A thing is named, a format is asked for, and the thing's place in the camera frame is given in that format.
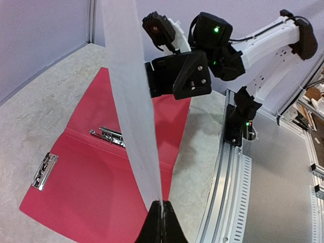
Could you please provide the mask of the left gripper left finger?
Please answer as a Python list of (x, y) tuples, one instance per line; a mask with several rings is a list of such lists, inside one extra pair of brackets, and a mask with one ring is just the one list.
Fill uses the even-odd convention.
[(155, 200), (150, 206), (135, 243), (161, 242), (161, 216), (161, 203)]

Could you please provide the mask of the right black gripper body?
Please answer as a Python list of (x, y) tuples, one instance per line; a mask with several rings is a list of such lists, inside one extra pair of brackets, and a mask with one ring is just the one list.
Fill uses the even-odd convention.
[(151, 98), (173, 95), (174, 98), (191, 98), (187, 86), (187, 61), (191, 54), (177, 54), (156, 58), (144, 63)]

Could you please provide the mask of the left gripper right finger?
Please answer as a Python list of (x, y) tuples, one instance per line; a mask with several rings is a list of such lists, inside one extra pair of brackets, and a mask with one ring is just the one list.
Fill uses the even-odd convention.
[(163, 216), (161, 226), (162, 242), (188, 243), (170, 201), (163, 201)]

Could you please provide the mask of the chrome spine lever clip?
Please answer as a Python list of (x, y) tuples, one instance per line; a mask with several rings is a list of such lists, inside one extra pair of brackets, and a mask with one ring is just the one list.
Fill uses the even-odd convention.
[(99, 139), (102, 139), (104, 141), (107, 141), (111, 144), (115, 144), (118, 145), (120, 147), (125, 148), (125, 142), (124, 142), (124, 138), (123, 135), (121, 134), (121, 132), (106, 128), (106, 127), (99, 127), (99, 130), (101, 131), (101, 134), (97, 133), (95, 130), (90, 129), (89, 133), (94, 136), (97, 137)]

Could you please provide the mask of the printed paper sheet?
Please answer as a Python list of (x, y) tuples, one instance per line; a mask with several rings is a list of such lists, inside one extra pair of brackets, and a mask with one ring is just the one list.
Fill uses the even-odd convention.
[(101, 1), (106, 61), (119, 126), (146, 208), (163, 199), (154, 107), (135, 1)]

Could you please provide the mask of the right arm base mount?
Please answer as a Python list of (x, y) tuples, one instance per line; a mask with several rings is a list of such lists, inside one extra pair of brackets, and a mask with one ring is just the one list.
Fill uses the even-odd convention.
[(242, 140), (254, 141), (257, 132), (253, 127), (253, 121), (242, 118), (236, 107), (228, 104), (226, 107), (224, 141), (232, 146), (241, 147)]

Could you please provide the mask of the red file folder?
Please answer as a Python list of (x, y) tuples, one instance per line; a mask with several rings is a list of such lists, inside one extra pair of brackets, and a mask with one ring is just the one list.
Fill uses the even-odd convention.
[[(163, 201), (191, 100), (152, 99)], [(99, 127), (121, 132), (107, 68), (100, 68), (49, 151), (59, 156), (42, 191), (30, 186), (20, 210), (76, 242), (135, 242), (150, 208), (137, 186), (126, 148), (92, 136)]]

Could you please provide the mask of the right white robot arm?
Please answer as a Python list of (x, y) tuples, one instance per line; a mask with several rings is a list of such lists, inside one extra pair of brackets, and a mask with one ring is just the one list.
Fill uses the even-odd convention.
[(145, 64), (153, 98), (172, 95), (181, 100), (207, 95), (211, 79), (237, 79), (263, 57), (270, 66), (236, 93), (236, 119), (253, 120), (257, 110), (282, 78), (302, 61), (311, 59), (318, 43), (311, 23), (281, 10), (271, 24), (248, 36), (232, 39), (233, 27), (207, 12), (199, 13), (185, 34), (180, 23), (157, 12), (142, 20), (143, 29), (163, 56)]

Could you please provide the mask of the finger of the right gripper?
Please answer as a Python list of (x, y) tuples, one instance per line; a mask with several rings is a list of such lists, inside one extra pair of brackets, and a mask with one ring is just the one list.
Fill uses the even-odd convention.
[(179, 73), (172, 92), (176, 100), (208, 95), (212, 91), (208, 60), (204, 51), (192, 51), (176, 56)]

